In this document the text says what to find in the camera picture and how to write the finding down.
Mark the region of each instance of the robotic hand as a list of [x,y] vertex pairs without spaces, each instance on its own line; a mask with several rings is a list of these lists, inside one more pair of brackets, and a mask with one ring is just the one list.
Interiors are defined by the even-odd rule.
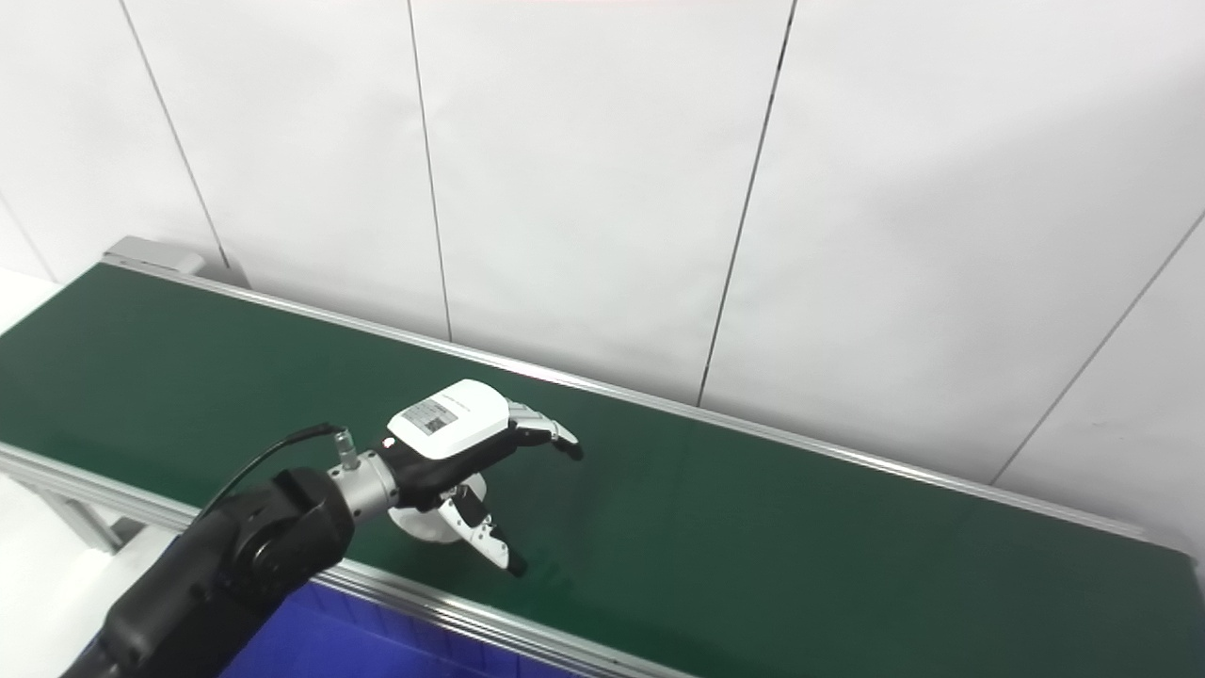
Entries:
[[[394,415],[386,437],[366,453],[341,453],[331,478],[349,497],[357,519],[389,509],[411,535],[468,542],[498,567],[521,577],[527,565],[486,509],[483,468],[518,447],[552,446],[572,460],[582,449],[568,430],[478,382],[457,383]],[[401,470],[406,487],[390,477]],[[401,501],[394,501],[400,495]]]
[[293,468],[219,495],[113,603],[63,678],[217,676],[288,594],[343,558],[355,525],[389,509],[440,517],[492,562],[521,576],[523,560],[470,479],[521,447],[552,443],[581,460],[577,440],[471,381],[401,411],[387,430],[364,453],[345,429],[330,425],[274,446],[266,454],[330,435],[340,465],[327,472]]

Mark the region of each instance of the label sticker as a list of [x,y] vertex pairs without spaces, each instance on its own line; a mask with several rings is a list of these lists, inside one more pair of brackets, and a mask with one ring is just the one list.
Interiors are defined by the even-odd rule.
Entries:
[[431,401],[430,399],[410,406],[402,411],[401,418],[417,426],[428,436],[458,419],[454,414],[452,414],[452,411],[445,408],[435,401]]

